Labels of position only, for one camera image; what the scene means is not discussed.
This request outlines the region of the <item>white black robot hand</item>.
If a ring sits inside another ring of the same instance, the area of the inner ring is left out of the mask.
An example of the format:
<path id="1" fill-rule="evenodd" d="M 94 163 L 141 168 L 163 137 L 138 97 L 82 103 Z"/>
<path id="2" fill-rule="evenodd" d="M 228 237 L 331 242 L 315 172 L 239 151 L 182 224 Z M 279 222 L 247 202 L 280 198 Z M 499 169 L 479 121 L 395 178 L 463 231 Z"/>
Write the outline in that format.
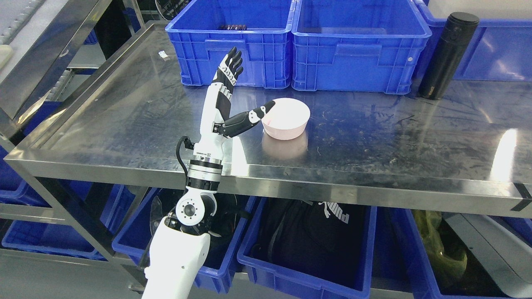
<path id="1" fill-rule="evenodd" d="M 234 87 L 243 73 L 242 52 L 237 47 L 224 56 L 207 89 L 199 132 L 201 138 L 194 145 L 193 155 L 201 162 L 221 163 L 225 140 L 255 127 L 276 105 L 275 100 L 253 110 L 230 116 Z"/>

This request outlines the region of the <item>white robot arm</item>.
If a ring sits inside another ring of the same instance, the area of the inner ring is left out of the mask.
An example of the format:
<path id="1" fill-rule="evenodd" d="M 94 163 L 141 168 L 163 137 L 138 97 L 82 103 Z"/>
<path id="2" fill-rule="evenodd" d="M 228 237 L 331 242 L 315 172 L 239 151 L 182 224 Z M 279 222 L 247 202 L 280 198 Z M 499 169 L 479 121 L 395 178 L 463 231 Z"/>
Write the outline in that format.
<path id="1" fill-rule="evenodd" d="M 173 214 L 158 225 L 149 248 L 150 264 L 145 269 L 148 280 L 143 299 L 186 299 L 194 279 L 207 259 L 210 234 L 193 235 L 173 228 L 199 225 L 217 211 L 215 193 L 221 178 L 221 161 L 194 156 L 187 174 L 185 193 Z"/>

